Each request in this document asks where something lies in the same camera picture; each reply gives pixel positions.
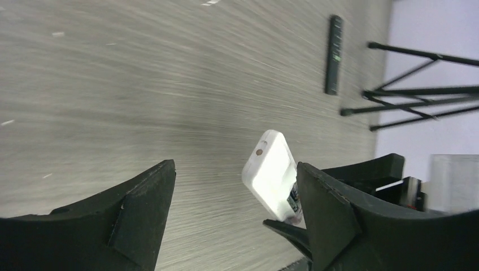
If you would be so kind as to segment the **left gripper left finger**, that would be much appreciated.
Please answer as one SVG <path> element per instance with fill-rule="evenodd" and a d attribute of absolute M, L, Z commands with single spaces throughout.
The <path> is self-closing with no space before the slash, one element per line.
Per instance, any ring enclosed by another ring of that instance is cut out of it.
<path fill-rule="evenodd" d="M 1 219 L 2 270 L 154 270 L 175 187 L 173 160 L 47 215 Z"/>

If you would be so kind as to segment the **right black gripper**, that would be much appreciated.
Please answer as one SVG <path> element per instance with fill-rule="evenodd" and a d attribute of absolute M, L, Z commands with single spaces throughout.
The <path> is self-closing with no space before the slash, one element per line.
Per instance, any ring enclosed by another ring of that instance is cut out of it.
<path fill-rule="evenodd" d="M 392 153 L 361 163 L 323 169 L 327 175 L 363 192 L 371 193 L 379 187 L 400 181 L 405 158 Z M 406 177 L 401 183 L 377 190 L 374 196 L 402 207 L 426 210 L 426 193 L 422 192 L 422 180 Z"/>

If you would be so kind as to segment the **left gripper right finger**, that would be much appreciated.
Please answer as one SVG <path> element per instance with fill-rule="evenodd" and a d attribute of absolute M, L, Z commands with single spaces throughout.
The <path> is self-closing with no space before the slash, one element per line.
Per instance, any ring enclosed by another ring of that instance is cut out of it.
<path fill-rule="evenodd" d="M 314 270 L 477 270 L 478 211 L 404 208 L 297 165 Z"/>

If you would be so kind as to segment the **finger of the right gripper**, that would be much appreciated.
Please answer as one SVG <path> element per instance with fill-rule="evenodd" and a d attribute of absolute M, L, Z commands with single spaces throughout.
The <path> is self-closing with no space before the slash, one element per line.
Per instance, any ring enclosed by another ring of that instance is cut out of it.
<path fill-rule="evenodd" d="M 266 219 L 262 224 L 290 242 L 309 262 L 312 253 L 307 230 L 285 222 Z"/>

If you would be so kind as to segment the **white remote control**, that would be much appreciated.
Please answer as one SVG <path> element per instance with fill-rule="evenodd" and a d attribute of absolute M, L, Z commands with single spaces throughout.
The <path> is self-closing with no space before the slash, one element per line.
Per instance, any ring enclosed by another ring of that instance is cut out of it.
<path fill-rule="evenodd" d="M 285 136 L 265 131 L 241 174 L 243 184 L 276 220 L 298 225 L 303 218 L 297 164 Z"/>

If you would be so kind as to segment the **black remote control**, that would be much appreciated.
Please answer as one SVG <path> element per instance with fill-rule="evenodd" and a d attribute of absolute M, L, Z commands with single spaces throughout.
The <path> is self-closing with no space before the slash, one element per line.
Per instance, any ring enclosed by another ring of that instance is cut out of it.
<path fill-rule="evenodd" d="M 328 53 L 326 56 L 325 94 L 337 95 L 339 66 L 341 63 L 343 20 L 338 15 L 329 19 Z"/>

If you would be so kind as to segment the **black tripod stand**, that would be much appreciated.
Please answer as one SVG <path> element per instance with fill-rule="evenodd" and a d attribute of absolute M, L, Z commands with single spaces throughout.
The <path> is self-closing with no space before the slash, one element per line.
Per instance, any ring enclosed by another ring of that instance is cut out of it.
<path fill-rule="evenodd" d="M 467 102 L 478 102 L 478 86 L 450 86 L 441 88 L 410 88 L 410 89 L 387 89 L 388 86 L 404 80 L 406 77 L 412 76 L 423 69 L 435 65 L 439 62 L 449 62 L 454 64 L 462 64 L 478 67 L 478 60 L 463 58 L 459 56 L 445 55 L 440 53 L 432 53 L 408 49 L 404 47 L 396 47 L 392 45 L 382 44 L 370 41 L 367 48 L 372 50 L 390 51 L 404 55 L 418 56 L 427 58 L 427 61 L 413 69 L 402 73 L 399 76 L 375 87 L 371 90 L 362 90 L 361 95 L 364 99 L 377 103 L 377 106 L 360 107 L 360 108 L 341 108 L 339 115 L 348 117 L 352 115 L 360 115 L 365 113 L 378 113 L 386 111 L 404 111 L 416 115 L 415 118 L 409 118 L 402 121 L 396 121 L 386 124 L 377 124 L 369 126 L 372 132 L 392 128 L 396 126 L 419 123 L 428 120 L 440 120 L 444 117 L 461 115 L 464 113 L 478 111 L 478 105 L 461 108 L 458 110 L 443 111 L 435 114 L 420 112 L 417 108 L 433 107 L 448 104 L 459 104 Z"/>

